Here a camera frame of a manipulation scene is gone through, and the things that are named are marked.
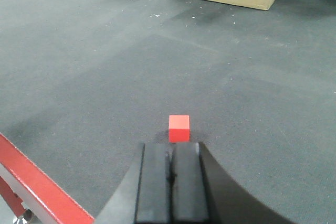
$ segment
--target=gray carpet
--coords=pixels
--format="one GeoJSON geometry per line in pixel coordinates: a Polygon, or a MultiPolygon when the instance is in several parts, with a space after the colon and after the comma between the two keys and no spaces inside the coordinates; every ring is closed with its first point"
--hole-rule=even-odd
{"type": "Polygon", "coordinates": [[[251,194],[336,223],[336,1],[0,0],[0,131],[93,216],[191,116],[251,194]]]}

